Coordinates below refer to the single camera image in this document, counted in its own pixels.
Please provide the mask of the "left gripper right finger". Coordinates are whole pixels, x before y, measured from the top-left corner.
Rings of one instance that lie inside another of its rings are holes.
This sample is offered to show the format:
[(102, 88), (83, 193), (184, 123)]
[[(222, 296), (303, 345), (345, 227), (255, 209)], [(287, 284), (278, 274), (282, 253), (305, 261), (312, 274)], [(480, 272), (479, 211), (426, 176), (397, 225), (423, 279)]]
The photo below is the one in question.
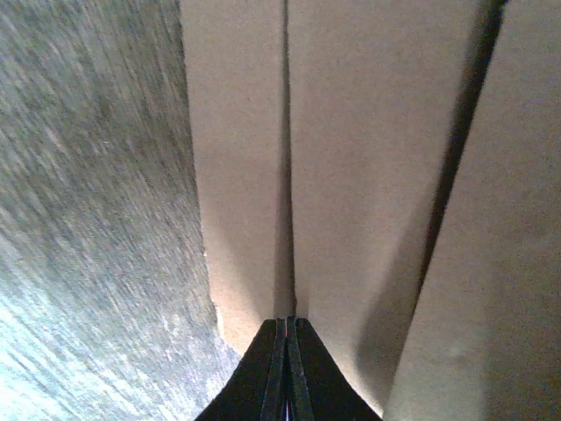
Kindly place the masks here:
[(379, 420), (345, 379), (312, 324), (286, 322), (289, 420)]

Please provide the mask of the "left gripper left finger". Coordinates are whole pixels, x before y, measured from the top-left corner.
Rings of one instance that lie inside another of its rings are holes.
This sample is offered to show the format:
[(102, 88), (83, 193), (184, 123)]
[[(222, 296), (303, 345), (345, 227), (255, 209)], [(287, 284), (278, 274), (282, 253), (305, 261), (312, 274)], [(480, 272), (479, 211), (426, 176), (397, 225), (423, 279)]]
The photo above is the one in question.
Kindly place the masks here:
[(268, 319), (220, 393), (199, 420), (283, 420), (286, 417), (286, 325)]

